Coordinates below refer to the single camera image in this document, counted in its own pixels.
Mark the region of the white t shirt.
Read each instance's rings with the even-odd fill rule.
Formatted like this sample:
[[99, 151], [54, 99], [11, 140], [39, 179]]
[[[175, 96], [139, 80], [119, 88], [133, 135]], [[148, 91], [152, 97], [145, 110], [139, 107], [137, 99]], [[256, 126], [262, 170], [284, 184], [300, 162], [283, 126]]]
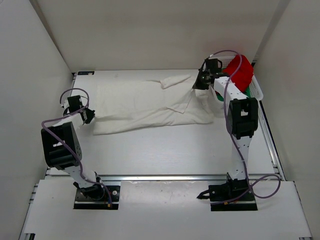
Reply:
[[210, 89], [194, 89], [195, 81], [190, 74], [180, 74], [162, 79], [99, 83], [94, 135], [212, 123], [219, 112], [220, 101]]

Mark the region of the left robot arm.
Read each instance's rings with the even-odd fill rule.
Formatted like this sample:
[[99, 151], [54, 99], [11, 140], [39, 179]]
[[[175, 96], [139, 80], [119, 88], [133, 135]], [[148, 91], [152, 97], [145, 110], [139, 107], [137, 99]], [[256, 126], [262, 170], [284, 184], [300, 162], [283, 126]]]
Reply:
[[97, 173], [82, 163], [82, 149], [76, 130], [91, 123], [95, 111], [83, 104], [80, 95], [68, 97], [62, 105], [63, 116], [41, 123], [41, 139], [45, 162], [50, 168], [63, 171], [74, 180], [74, 185], [93, 200], [105, 194]]

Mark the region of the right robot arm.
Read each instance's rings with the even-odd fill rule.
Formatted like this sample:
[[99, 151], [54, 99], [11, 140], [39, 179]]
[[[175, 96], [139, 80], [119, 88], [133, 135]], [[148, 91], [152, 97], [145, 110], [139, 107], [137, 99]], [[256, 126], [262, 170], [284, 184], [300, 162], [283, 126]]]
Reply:
[[223, 97], [226, 129], [232, 140], [232, 169], [228, 175], [232, 180], [242, 181], [247, 178], [249, 147], [258, 129], [258, 101], [239, 90], [230, 75], [223, 72], [222, 65], [217, 58], [206, 58], [192, 88], [211, 88]]

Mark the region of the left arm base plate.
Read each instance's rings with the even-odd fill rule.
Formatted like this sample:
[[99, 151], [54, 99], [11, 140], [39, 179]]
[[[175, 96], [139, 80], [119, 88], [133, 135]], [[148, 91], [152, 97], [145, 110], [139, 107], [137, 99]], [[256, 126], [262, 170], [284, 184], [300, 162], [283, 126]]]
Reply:
[[76, 193], [73, 208], [75, 210], [118, 210], [121, 193], [120, 185], [107, 185], [110, 197], [101, 185], [80, 188], [74, 182]]

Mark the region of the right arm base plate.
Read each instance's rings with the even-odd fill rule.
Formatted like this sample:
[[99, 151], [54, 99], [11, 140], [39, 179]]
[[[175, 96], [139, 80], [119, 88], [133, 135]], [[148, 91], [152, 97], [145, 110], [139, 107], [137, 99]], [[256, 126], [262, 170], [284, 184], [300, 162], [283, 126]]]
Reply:
[[257, 211], [255, 196], [249, 190], [247, 183], [231, 183], [209, 185], [201, 192], [199, 200], [209, 200], [212, 212], [246, 212]]

